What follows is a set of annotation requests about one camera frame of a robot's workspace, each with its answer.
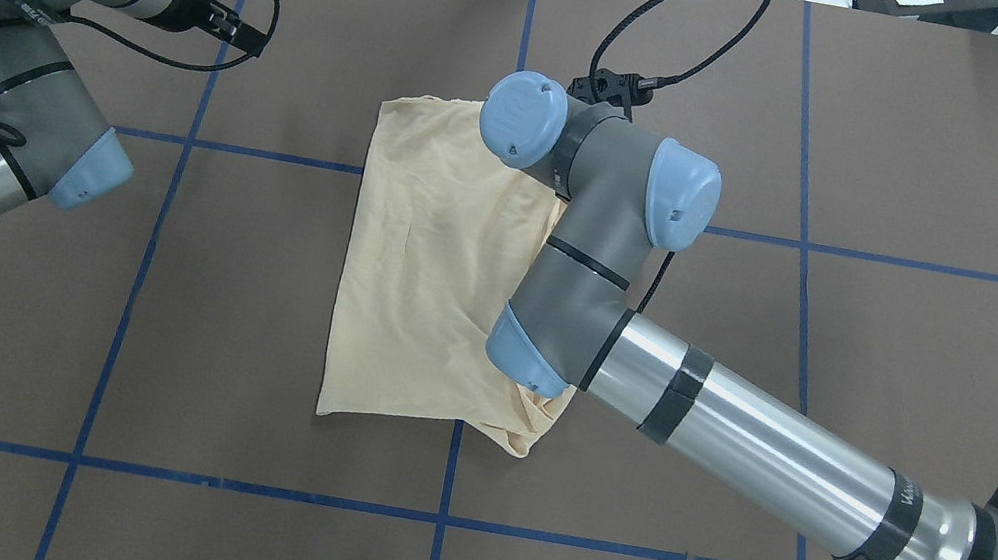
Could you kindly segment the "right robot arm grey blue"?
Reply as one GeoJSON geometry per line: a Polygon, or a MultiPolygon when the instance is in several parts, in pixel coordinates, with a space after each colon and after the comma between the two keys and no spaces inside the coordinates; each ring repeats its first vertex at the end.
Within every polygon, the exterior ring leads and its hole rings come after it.
{"type": "Polygon", "coordinates": [[[629,421],[819,547],[831,560],[998,560],[998,487],[985,504],[928,492],[824,423],[820,407],[889,406],[914,441],[998,443],[965,384],[905,357],[972,362],[962,329],[995,333],[998,281],[828,253],[818,319],[826,373],[799,369],[789,401],[747,378],[751,358],[698,346],[625,301],[652,250],[706,234],[723,193],[716,163],[604,103],[517,71],[488,94],[485,147],[556,192],[566,210],[500,310],[484,352],[536,396],[572,388],[629,421]]]}

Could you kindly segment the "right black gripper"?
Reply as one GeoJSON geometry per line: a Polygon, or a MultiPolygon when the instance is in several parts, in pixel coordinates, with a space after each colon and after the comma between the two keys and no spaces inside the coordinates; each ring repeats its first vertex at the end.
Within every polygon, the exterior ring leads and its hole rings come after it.
{"type": "Polygon", "coordinates": [[[633,121],[634,108],[653,101],[657,79],[596,69],[594,73],[571,80],[568,96],[593,105],[606,103],[619,109],[624,119],[633,121]]]}

